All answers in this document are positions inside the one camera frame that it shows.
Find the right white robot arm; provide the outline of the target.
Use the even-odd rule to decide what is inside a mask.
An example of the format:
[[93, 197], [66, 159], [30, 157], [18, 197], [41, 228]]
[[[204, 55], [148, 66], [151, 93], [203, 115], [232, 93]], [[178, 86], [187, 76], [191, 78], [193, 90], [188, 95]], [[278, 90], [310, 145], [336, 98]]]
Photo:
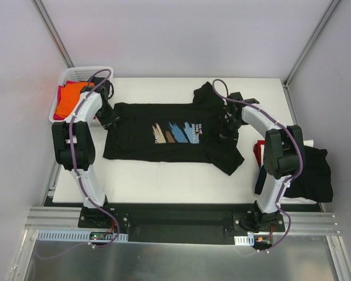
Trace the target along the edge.
[[291, 180], [304, 166], [304, 141], [298, 125], [285, 126], [268, 114], [252, 98], [244, 100], [240, 92], [226, 98], [224, 138], [234, 138], [242, 125], [252, 126], [264, 138], [263, 167], [267, 173], [263, 189], [250, 213], [239, 219], [239, 226], [258, 233], [281, 219], [281, 201]]

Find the white plastic laundry basket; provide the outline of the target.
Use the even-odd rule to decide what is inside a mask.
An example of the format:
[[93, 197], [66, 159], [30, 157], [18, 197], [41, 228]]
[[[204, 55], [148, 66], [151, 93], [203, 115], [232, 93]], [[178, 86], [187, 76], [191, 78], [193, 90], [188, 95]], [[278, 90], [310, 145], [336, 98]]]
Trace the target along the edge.
[[83, 66], [83, 67], [73, 67], [64, 70], [61, 74], [58, 85], [56, 87], [56, 93], [53, 98], [53, 102], [51, 104], [50, 112], [49, 112], [49, 121], [53, 122], [61, 122], [59, 119], [54, 119], [56, 107], [59, 104], [60, 100], [60, 87], [65, 86], [68, 82], [80, 82], [80, 81], [87, 81], [95, 72], [102, 70], [102, 69], [109, 69], [111, 74], [108, 78], [110, 82], [113, 82], [113, 68], [109, 66]]

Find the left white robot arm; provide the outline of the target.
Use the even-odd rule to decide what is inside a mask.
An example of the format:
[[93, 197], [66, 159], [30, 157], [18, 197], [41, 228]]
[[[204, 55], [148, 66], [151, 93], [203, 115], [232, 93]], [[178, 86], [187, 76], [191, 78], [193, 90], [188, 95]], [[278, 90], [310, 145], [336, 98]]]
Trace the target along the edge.
[[110, 228], [117, 225], [94, 170], [96, 151], [90, 124], [96, 118], [104, 129], [118, 120], [109, 103], [113, 85], [108, 77], [91, 76], [82, 87], [76, 106], [63, 122], [51, 126], [56, 162], [73, 176], [82, 197], [79, 227]]

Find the black t shirt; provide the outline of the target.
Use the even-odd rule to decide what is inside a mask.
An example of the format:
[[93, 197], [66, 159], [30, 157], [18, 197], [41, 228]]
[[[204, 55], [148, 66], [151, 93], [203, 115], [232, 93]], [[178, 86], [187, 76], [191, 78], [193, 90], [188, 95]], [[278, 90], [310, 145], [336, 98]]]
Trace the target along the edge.
[[299, 177], [285, 190], [285, 198], [303, 198], [317, 203], [331, 203], [333, 188], [331, 168], [326, 161], [328, 151], [304, 146], [305, 166]]
[[244, 162], [235, 139], [220, 136], [225, 104], [212, 84], [194, 90], [190, 104], [117, 103], [107, 132], [108, 160], [209, 163], [232, 175]]

